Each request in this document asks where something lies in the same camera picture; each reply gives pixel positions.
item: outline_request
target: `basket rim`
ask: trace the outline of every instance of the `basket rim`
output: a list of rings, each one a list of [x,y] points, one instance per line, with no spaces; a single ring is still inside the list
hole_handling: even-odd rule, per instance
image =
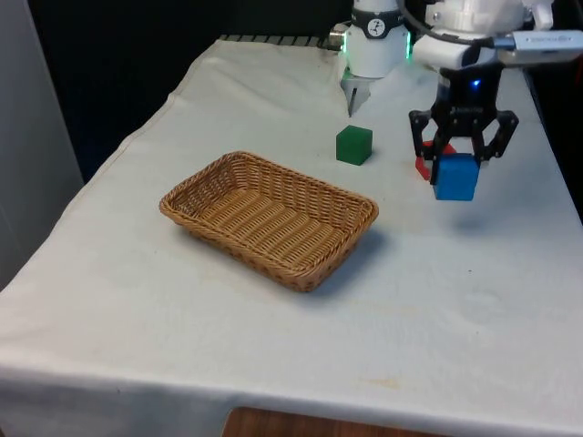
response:
[[[330,193],[341,194],[341,195],[346,196],[346,197],[360,200],[368,208],[365,210],[365,213],[360,217],[360,220],[358,221],[357,225],[354,226],[353,228],[351,228],[349,232],[344,232],[344,234],[345,234],[344,237],[338,243],[336,243],[334,246],[332,246],[329,250],[327,250],[323,255],[321,255],[318,259],[316,259],[311,264],[309,264],[307,266],[303,266],[301,268],[290,267],[289,264],[283,263],[281,261],[281,259],[274,258],[270,255],[259,252],[258,250],[256,250],[256,248],[253,245],[236,238],[235,236],[231,235],[229,232],[225,231],[224,229],[210,225],[210,223],[208,223],[207,221],[205,221],[203,219],[195,218],[195,217],[192,217],[188,214],[185,214],[182,211],[179,211],[179,210],[173,208],[173,206],[171,205],[172,200],[174,200],[176,198],[176,196],[178,196],[180,193],[182,193],[185,188],[189,187],[191,184],[197,182],[198,180],[206,177],[216,167],[218,167],[224,163],[227,163],[227,162],[233,160],[234,158],[250,159],[250,160],[253,160],[255,162],[260,162],[260,163],[267,165],[271,168],[277,168],[277,169],[279,169],[287,174],[290,174],[296,178],[300,178],[300,179],[303,179],[305,181],[309,181],[311,183],[318,184],[319,188],[324,188],[327,191],[329,191]],[[251,152],[246,152],[246,151],[234,151],[234,152],[230,152],[228,154],[225,154],[222,157],[220,157],[217,160],[210,163],[209,165],[207,165],[204,169],[197,172],[195,175],[180,182],[166,196],[164,196],[162,198],[162,200],[159,202],[159,210],[166,217],[168,217],[169,219],[172,219],[175,223],[177,223],[181,226],[186,226],[186,225],[195,226],[197,228],[204,229],[205,231],[207,231],[209,233],[215,234],[216,236],[221,236],[224,239],[228,239],[232,243],[239,246],[240,248],[246,249],[247,251],[252,253],[258,259],[268,260],[271,263],[277,265],[278,269],[283,270],[284,272],[286,272],[290,276],[292,275],[292,276],[296,276],[296,277],[298,277],[298,276],[302,276],[302,277],[310,276],[311,274],[313,274],[314,271],[321,269],[322,265],[324,265],[324,263],[326,261],[333,261],[335,259],[335,254],[342,253],[344,247],[350,246],[353,243],[354,239],[360,238],[360,236],[362,236],[362,234],[368,228],[371,227],[371,225],[376,220],[376,218],[378,217],[378,214],[379,214],[378,205],[376,204],[376,202],[374,200],[372,200],[370,198],[366,198],[365,196],[362,196],[358,193],[354,193],[354,192],[349,191],[349,190],[344,189],[344,188],[336,187],[336,186],[334,186],[328,182],[325,182],[321,179],[308,176],[308,175],[303,174],[297,170],[284,167],[280,164],[269,161],[266,158],[262,158],[258,155],[255,155]]]

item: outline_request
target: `table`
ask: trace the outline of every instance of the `table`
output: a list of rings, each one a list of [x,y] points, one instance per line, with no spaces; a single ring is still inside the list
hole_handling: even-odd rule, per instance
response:
[[[521,119],[515,140],[456,204],[414,169],[407,113],[431,105],[435,73],[404,62],[349,120],[341,70],[315,48],[222,41],[192,65],[0,294],[8,436],[212,437],[240,406],[453,435],[583,433],[583,231],[521,73],[505,72],[499,97]],[[375,134],[362,168],[335,160],[349,123]],[[158,212],[237,149],[378,202],[313,294]]]
[[[222,437],[438,437],[360,423],[238,408],[229,414]]]

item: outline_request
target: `black background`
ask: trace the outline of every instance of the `black background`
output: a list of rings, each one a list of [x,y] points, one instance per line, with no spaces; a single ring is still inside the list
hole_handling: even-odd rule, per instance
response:
[[[410,9],[419,0],[409,0]],[[29,0],[79,166],[89,180],[158,110],[221,34],[322,36],[352,0]],[[556,0],[558,28],[583,28],[578,0]],[[539,112],[583,217],[578,63],[531,72]]]

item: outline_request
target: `green cube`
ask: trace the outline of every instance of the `green cube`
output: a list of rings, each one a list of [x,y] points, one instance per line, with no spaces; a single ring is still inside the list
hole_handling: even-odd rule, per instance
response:
[[[373,131],[348,126],[336,136],[336,159],[361,166],[373,154]]]

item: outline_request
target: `wicker basket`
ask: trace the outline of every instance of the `wicker basket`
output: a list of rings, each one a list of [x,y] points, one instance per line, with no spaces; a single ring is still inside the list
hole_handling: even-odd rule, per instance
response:
[[[245,152],[175,187],[160,211],[196,238],[296,291],[312,291],[378,216],[367,198]]]

